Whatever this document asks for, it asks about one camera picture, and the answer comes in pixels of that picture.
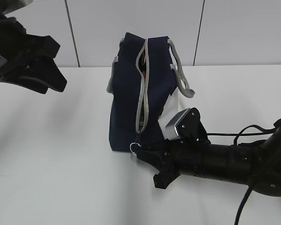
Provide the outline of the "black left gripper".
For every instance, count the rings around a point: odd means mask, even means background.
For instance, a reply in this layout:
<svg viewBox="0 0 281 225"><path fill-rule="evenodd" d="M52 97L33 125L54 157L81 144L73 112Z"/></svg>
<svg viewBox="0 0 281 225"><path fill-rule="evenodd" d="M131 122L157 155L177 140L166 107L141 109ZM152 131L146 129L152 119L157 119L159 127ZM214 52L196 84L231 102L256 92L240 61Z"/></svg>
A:
<svg viewBox="0 0 281 225"><path fill-rule="evenodd" d="M54 62L60 44L51 36L28 34L15 17L6 16L24 6L0 4L0 82L17 82L40 94L63 92L67 80Z"/></svg>

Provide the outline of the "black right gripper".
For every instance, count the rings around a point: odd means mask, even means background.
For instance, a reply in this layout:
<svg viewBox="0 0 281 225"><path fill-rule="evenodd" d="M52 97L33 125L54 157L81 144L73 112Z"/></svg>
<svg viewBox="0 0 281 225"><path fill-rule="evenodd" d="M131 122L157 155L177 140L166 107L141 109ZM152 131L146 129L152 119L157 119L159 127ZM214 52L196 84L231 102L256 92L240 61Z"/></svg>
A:
<svg viewBox="0 0 281 225"><path fill-rule="evenodd" d="M204 150L208 141L165 140L164 144L136 147L139 160L160 171L153 176L154 186L166 189L181 174L207 178ZM177 170L170 170L170 158Z"/></svg>

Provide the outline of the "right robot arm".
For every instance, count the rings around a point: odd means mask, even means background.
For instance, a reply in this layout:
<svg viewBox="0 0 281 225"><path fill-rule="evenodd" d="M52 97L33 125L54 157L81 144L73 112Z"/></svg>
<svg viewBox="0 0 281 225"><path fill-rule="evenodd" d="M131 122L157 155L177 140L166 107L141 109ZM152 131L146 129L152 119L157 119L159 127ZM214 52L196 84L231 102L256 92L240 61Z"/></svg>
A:
<svg viewBox="0 0 281 225"><path fill-rule="evenodd" d="M156 188L165 189L180 175L247 185L249 191L281 197L281 119L270 137L251 143L212 144L200 119L175 122L178 136L137 147L136 156L158 170Z"/></svg>

